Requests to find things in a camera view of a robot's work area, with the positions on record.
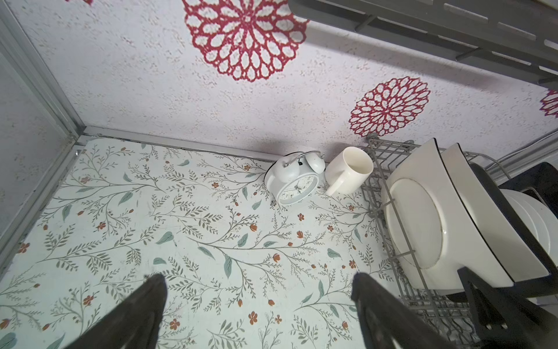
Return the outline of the white square plate black rim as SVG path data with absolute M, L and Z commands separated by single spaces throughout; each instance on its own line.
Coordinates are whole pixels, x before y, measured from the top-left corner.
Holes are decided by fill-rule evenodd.
M 398 165 L 383 186 L 382 201 L 393 247 L 412 287 L 459 290 L 463 267 L 493 287 L 513 285 L 458 195 L 436 139 Z

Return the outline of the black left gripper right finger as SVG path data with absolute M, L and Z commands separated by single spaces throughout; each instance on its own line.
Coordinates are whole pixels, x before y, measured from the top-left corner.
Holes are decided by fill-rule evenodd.
M 353 277 L 355 303 L 366 348 L 455 348 L 367 273 Z

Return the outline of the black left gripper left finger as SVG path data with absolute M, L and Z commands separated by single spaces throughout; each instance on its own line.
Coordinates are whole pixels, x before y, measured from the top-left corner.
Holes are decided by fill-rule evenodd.
M 165 277 L 157 273 L 69 348 L 155 348 L 167 301 Z

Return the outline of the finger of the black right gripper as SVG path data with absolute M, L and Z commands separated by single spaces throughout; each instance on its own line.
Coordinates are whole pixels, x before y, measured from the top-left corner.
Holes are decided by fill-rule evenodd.
M 481 348 L 556 348 L 557 317 L 495 289 L 467 267 L 458 270 Z

